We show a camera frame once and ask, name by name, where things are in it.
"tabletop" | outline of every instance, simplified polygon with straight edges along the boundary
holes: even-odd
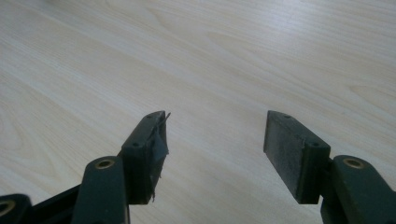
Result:
[[[321,223],[263,153],[267,111],[396,189],[395,72],[394,1],[1,0],[0,195],[74,187],[165,110],[133,223]]]

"screw hole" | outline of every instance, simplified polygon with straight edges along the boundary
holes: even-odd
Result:
[[[96,169],[102,170],[106,169],[114,164],[113,160],[103,160],[99,161],[95,164]]]
[[[12,200],[0,202],[0,217],[6,215],[15,207],[15,202]]]
[[[358,161],[356,159],[346,158],[346,159],[344,159],[344,163],[347,166],[350,166],[350,167],[355,168],[355,169],[363,169],[364,168],[363,162]]]

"wooden table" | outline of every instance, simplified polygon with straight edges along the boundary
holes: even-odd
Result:
[[[267,110],[396,189],[394,1],[0,1],[0,194],[34,204],[166,110],[133,223],[321,223],[262,152]]]

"wood grain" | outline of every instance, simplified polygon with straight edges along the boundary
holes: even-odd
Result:
[[[170,155],[133,223],[320,223],[262,153],[293,115],[396,189],[393,1],[0,1],[0,194],[33,203],[166,110]]]

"wooden floor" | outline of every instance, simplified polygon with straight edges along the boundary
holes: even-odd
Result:
[[[133,223],[321,223],[262,152],[267,110],[396,189],[394,1],[0,0],[0,195],[34,204],[172,112]]]

